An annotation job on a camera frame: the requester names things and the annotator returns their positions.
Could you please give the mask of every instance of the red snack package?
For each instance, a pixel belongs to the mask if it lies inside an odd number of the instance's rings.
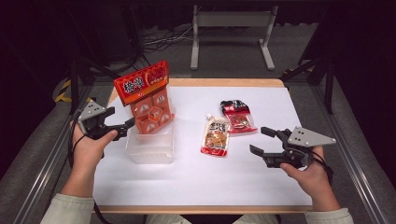
[[[230,133],[250,133],[257,130],[248,106],[240,100],[221,101],[221,110],[230,121]]]
[[[208,155],[225,157],[228,149],[230,124],[227,119],[214,118],[211,115],[207,115],[207,118],[209,122],[206,124],[201,152]]]

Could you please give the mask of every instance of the person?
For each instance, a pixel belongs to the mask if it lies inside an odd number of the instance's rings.
[[[96,166],[102,158],[105,147],[117,136],[117,131],[109,132],[98,140],[82,136],[83,133],[77,125],[73,134],[73,143],[76,145],[73,169],[61,192],[52,199],[49,209],[41,220],[42,224],[85,224],[91,221]],[[323,147],[314,147],[313,150],[323,158]],[[313,209],[305,212],[308,224],[353,223],[347,208],[342,208],[336,200],[326,172],[320,164],[312,162],[304,171],[300,171],[290,164],[282,163],[281,169],[294,178],[303,191],[312,198]],[[147,223],[190,224],[180,215],[150,215]],[[277,223],[277,220],[271,215],[244,215],[234,224],[248,223],[273,224]]]

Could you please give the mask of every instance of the metal stand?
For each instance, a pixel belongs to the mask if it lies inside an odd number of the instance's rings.
[[[191,70],[198,69],[199,39],[198,27],[215,27],[215,26],[264,26],[265,38],[259,39],[262,55],[268,70],[275,70],[270,51],[268,50],[268,41],[274,26],[277,13],[277,7],[273,7],[272,11],[259,12],[224,12],[224,11],[198,11],[198,7],[194,6],[193,12],[193,32],[194,39],[192,43],[191,53]]]

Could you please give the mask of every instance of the gray floor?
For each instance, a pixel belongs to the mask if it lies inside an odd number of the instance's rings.
[[[313,34],[316,25],[276,26],[269,43],[269,50],[276,66],[275,71],[266,69],[258,38],[263,31],[248,28],[242,34],[234,34],[230,30],[210,29],[200,36],[199,68],[190,70],[191,41],[172,45],[164,51],[147,53],[151,63],[167,60],[172,77],[281,77],[282,72],[297,66],[303,50]],[[317,88],[309,87],[304,82],[305,75],[285,83],[290,87],[290,96],[295,105],[301,123],[305,128],[333,135],[332,125],[321,109],[318,101]],[[112,86],[109,80],[98,81],[92,88],[91,97],[97,97],[99,104],[105,104]],[[332,101],[333,116],[343,136],[347,149],[361,168],[367,179],[368,189],[372,195],[364,195],[360,190],[360,181],[355,179],[353,171],[346,165],[342,146],[326,147],[326,159],[334,169],[333,189],[341,205],[348,207],[355,223],[396,223],[396,215],[392,209],[396,207],[396,191],[379,167],[375,157],[355,120],[339,85],[335,83]],[[56,139],[68,119],[70,104],[57,103],[56,107],[37,127],[35,132],[21,149],[20,154],[0,182],[0,223],[12,223],[20,211],[36,177],[50,154]],[[32,213],[26,218],[26,223],[39,223],[44,207],[50,196],[50,189],[56,181],[56,175],[61,170],[65,150],[57,162],[47,186],[39,200],[32,205]],[[62,172],[57,189],[58,192],[69,174],[66,167]],[[372,205],[377,205],[380,216],[375,218],[371,213]],[[105,217],[113,223],[142,223],[140,215],[109,215]],[[96,215],[92,215],[92,223],[100,223]],[[282,214],[282,223],[305,223],[304,215]]]

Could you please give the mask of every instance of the white table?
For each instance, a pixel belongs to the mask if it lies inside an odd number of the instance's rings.
[[[101,211],[279,214],[311,209],[310,197],[295,180],[281,169],[267,168],[260,157],[249,151],[251,144],[267,152],[281,152],[279,139],[257,131],[231,136],[228,154],[224,158],[200,152],[206,114],[222,116],[219,107],[222,100],[246,103],[259,129],[267,126],[275,130],[292,130],[301,126],[289,92],[279,86],[282,83],[279,85],[275,79],[186,79],[184,82],[171,79],[170,97],[176,108],[173,162],[136,164],[126,154],[127,138],[112,142],[107,146],[106,156],[99,163],[95,175],[93,197]],[[128,119],[119,98],[111,99],[109,106],[116,107],[116,114],[107,118],[107,124],[120,124]]]

